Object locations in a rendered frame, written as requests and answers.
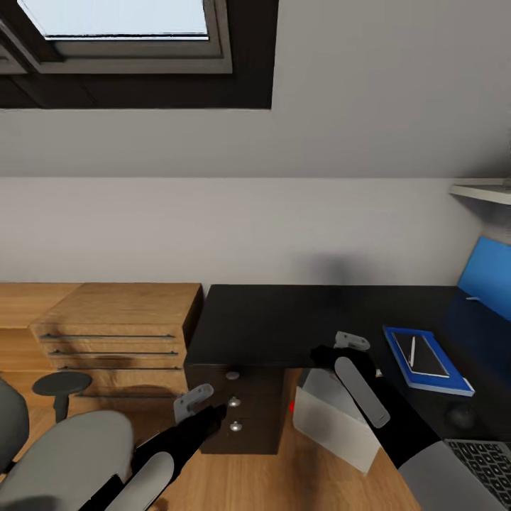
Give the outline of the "notebook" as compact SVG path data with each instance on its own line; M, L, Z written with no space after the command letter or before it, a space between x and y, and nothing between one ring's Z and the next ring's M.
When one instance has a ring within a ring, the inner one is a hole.
M449 377L448 372L442 365L441 361L436 357L436 354L429 345L427 339L421 334L400 334L392 333L398 346L401 349L402 355L407 361L407 365L411 373L418 375L435 375L441 377ZM414 338L414 362L410 367L410 355L412 355L412 344Z

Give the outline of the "mouse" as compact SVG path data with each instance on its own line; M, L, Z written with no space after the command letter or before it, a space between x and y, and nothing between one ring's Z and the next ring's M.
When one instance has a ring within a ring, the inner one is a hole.
M462 429L471 429L475 426L475 416L462 404L456 404L448 411L448 418L452 424Z

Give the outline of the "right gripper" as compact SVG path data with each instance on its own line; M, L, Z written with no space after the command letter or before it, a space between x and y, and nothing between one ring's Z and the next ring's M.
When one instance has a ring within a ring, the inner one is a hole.
M327 346L318 345L318 347L312 348L312 358L316 358L317 365L325 367L325 369L335 374L336 371L334 370L333 360L339 351L341 351L341 348L330 348Z

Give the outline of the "folder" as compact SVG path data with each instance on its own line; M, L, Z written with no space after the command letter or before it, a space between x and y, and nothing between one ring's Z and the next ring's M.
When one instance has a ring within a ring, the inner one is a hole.
M384 327L383 332L388 340L388 343L390 344L392 352L395 355L400 370L402 371L405 381L409 387L452 395L466 395L469 397L474 395L475 390L463 375L463 373L459 370L458 366L454 363L453 359L446 352L445 348L441 345L432 331ZM411 373L411 370L407 365L407 361L402 355L401 349L398 346L398 343L392 333L423 335L436 354L436 357L438 357L442 365L445 367L449 377L418 375Z

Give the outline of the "keyboard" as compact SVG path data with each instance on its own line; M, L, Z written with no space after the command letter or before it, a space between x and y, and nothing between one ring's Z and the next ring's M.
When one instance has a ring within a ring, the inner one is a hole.
M445 439L463 465L511 511L511 450L500 441Z

